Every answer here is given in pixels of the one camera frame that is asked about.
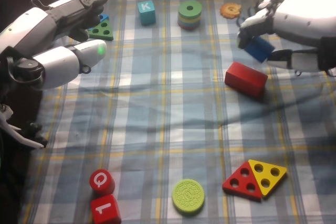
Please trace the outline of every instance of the teal cube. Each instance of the teal cube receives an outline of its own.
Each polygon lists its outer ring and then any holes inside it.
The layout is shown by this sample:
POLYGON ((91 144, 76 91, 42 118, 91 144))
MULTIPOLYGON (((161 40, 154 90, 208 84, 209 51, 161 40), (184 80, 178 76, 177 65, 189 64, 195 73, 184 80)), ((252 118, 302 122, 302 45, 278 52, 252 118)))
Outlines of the teal cube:
POLYGON ((140 13, 140 21, 143 26, 154 24, 155 19, 155 7, 154 3, 151 0, 139 2, 138 10, 140 13))

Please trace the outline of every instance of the tablecloth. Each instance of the tablecloth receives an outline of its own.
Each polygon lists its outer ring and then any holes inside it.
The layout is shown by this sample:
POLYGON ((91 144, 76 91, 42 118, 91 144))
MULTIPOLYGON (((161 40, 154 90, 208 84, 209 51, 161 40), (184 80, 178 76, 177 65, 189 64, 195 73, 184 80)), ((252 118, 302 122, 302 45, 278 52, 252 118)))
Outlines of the tablecloth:
MULTIPOLYGON (((234 20, 198 0, 201 25, 181 30, 185 0, 153 0, 141 26, 137 2, 109 0, 114 41, 90 74, 44 91, 38 122, 48 146, 33 151, 21 223, 92 223, 89 177, 108 169, 123 224, 336 223, 336 82, 324 73, 270 68, 236 46, 234 20), (268 75, 262 101, 225 86, 233 61, 268 75), (261 203, 227 195, 222 183, 244 161, 285 166, 261 203), (181 179, 198 181, 205 205, 182 217, 172 204, 181 179)), ((277 49, 301 45, 266 36, 277 49)))

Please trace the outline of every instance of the green round cookie toy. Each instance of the green round cookie toy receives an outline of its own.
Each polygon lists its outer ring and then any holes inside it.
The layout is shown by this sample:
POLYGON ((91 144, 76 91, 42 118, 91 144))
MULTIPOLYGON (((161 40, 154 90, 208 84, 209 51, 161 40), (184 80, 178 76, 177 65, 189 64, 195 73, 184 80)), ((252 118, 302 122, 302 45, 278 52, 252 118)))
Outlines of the green round cookie toy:
POLYGON ((202 4, 195 0, 185 1, 178 7, 178 11, 183 18, 197 18, 202 13, 202 4))
POLYGON ((203 207, 205 194, 202 186, 192 179, 184 179, 173 189, 173 204, 182 215, 195 215, 203 207))

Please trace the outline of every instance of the checkered cloth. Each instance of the checkered cloth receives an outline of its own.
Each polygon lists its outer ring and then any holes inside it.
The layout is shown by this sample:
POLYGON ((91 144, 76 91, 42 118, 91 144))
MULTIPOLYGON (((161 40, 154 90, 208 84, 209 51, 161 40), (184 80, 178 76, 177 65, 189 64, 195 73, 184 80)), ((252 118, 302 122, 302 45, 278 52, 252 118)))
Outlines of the checkered cloth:
MULTIPOLYGON (((49 143, 32 152, 20 222, 91 223, 89 177, 103 167, 123 224, 336 223, 336 82, 269 68, 237 48, 235 21, 219 9, 234 2, 246 11, 256 0, 198 0, 201 25, 192 32, 177 25, 185 0, 153 0, 156 24, 146 27, 140 1, 110 0, 114 41, 105 58, 44 92, 38 122, 49 143), (224 85, 233 61, 268 75, 262 102, 224 85), (250 158, 288 169, 262 203, 222 191, 250 158), (205 190, 193 218, 172 204, 185 178, 205 190)), ((302 48, 266 38, 278 49, 302 48)))

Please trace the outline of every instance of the red cube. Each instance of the red cube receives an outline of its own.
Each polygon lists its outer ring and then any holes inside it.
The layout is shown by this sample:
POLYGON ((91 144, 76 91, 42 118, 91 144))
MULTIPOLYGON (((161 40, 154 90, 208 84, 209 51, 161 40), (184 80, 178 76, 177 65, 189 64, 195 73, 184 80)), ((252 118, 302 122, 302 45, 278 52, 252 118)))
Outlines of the red cube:
POLYGON ((260 98, 268 76, 257 70, 233 62, 225 74, 225 84, 253 98, 260 98))
POLYGON ((96 195, 105 196, 112 194, 116 185, 108 170, 98 169, 90 177, 90 186, 96 195))
POLYGON ((91 201, 94 224, 120 224, 121 218, 116 199, 106 195, 91 201))

